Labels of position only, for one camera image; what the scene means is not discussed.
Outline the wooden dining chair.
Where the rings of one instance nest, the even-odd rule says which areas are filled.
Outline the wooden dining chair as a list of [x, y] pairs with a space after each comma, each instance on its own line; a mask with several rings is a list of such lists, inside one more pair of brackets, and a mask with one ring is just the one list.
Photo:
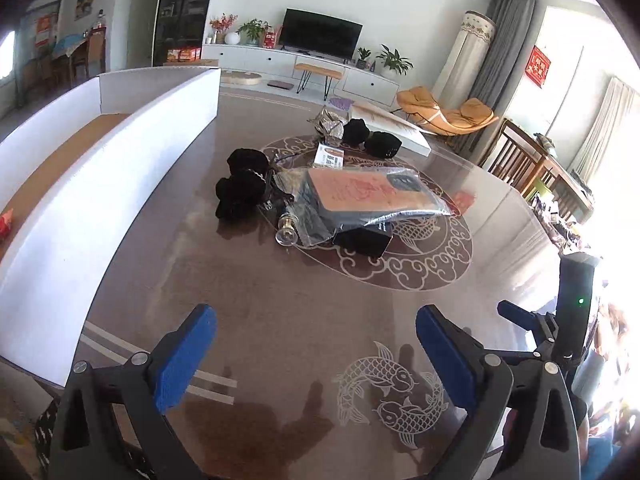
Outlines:
[[514, 122], [503, 119], [480, 166], [525, 196], [547, 172], [548, 160], [548, 154], [534, 138]]

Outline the white flat board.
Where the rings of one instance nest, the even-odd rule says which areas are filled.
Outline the white flat board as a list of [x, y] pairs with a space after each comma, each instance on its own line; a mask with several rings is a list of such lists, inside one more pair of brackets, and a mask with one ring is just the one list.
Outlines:
[[432, 149], [425, 132], [387, 110], [367, 102], [353, 102], [349, 107], [348, 118], [362, 119], [371, 131], [382, 131], [397, 136], [401, 140], [401, 146], [406, 150], [422, 156], [431, 154]]

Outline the blue white ointment box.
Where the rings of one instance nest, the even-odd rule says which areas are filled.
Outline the blue white ointment box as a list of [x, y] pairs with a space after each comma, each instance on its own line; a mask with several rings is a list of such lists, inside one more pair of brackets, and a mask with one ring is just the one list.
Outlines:
[[342, 169], [344, 164], [344, 151], [326, 144], [319, 143], [314, 154], [314, 168]]

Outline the black cloth pouch pair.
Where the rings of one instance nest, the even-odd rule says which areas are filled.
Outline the black cloth pouch pair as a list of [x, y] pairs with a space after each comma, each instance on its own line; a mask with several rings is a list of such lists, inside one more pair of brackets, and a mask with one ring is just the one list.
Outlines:
[[371, 131], [363, 119], [352, 118], [343, 127], [342, 141], [351, 148], [362, 148], [367, 154], [391, 159], [401, 148], [401, 140], [393, 133]]
[[250, 218], [265, 196], [269, 170], [267, 156], [252, 148], [237, 148], [227, 159], [230, 176], [216, 184], [216, 217], [236, 223]]

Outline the wooden side bench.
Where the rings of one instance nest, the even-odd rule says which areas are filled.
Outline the wooden side bench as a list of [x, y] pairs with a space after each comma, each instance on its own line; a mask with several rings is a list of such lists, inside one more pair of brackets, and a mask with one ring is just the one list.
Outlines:
[[340, 81], [343, 77], [343, 73], [339, 70], [332, 70], [332, 68], [325, 68], [308, 63], [297, 63], [294, 65], [294, 70], [300, 73], [300, 78], [296, 89], [297, 93], [305, 90], [312, 76], [322, 77], [324, 79], [323, 99], [325, 101], [329, 97], [332, 84], [334, 82]]

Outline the white cardboard storage box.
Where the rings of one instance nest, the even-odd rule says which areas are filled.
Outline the white cardboard storage box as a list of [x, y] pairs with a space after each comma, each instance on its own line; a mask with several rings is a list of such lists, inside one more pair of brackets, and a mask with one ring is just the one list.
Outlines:
[[1, 144], [1, 206], [82, 128], [118, 123], [18, 217], [1, 259], [1, 355], [64, 386], [92, 300], [132, 222], [218, 113], [221, 71], [164, 66], [96, 76]]

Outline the red packet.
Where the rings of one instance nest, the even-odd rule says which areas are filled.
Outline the red packet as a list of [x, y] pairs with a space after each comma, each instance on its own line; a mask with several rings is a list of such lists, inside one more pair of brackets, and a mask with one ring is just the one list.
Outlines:
[[3, 242], [11, 234], [13, 222], [13, 210], [10, 209], [0, 214], [0, 242]]

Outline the black eyeglasses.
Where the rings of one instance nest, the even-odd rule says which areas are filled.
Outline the black eyeglasses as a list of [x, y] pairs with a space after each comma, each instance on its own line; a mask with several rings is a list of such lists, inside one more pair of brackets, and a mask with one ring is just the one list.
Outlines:
[[295, 200], [294, 195], [281, 188], [277, 181], [277, 175], [284, 170], [282, 162], [285, 157], [277, 158], [276, 155], [267, 156], [266, 154], [264, 156], [267, 161], [267, 169], [262, 178], [265, 181], [265, 192], [260, 206], [264, 211], [283, 210], [285, 206], [292, 205]]

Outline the green potted plant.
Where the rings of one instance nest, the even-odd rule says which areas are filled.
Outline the green potted plant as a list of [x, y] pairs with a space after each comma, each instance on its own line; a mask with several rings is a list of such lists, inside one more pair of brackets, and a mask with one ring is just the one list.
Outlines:
[[414, 67], [413, 62], [402, 56], [397, 49], [391, 49], [386, 44], [382, 44], [376, 59], [380, 63], [380, 75], [388, 79], [406, 76]]

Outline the silver patterned pouch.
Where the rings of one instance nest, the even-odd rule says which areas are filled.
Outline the silver patterned pouch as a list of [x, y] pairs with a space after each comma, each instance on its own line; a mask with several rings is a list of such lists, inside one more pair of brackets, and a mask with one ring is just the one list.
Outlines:
[[346, 118], [323, 107], [320, 112], [308, 119], [308, 122], [314, 126], [314, 130], [321, 139], [337, 139], [342, 140]]

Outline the glass bottle with cone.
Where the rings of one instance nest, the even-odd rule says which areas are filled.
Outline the glass bottle with cone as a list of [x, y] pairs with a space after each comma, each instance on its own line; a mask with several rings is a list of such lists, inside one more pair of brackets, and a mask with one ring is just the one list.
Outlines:
[[299, 236], [296, 231], [295, 222], [296, 217], [289, 212], [285, 212], [279, 218], [274, 239], [280, 246], [291, 247], [298, 243]]

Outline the black rectangular box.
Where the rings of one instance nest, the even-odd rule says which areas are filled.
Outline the black rectangular box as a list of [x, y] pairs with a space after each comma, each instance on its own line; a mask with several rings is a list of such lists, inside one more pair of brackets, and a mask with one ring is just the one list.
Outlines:
[[377, 259], [386, 252], [392, 238], [392, 227], [388, 223], [378, 223], [338, 232], [333, 243], [350, 252]]

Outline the bagged brown package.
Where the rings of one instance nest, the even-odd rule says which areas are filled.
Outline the bagged brown package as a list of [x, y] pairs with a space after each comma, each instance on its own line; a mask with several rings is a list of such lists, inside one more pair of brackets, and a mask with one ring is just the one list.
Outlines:
[[401, 167], [293, 168], [276, 174], [299, 240], [314, 247], [341, 232], [405, 218], [449, 216], [419, 174]]

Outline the black television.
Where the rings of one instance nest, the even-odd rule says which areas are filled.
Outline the black television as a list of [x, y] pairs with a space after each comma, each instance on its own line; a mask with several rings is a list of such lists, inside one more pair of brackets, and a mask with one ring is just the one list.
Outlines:
[[316, 52], [349, 60], [354, 54], [362, 25], [333, 16], [288, 9], [279, 44], [285, 48]]

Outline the orange lounge chair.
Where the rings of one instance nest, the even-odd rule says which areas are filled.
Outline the orange lounge chair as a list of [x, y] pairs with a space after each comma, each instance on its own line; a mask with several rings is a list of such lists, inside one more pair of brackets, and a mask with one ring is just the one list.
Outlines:
[[414, 87], [397, 93], [396, 102], [409, 122], [440, 136], [465, 136], [492, 125], [499, 119], [477, 98], [468, 99], [459, 108], [442, 108], [426, 87]]

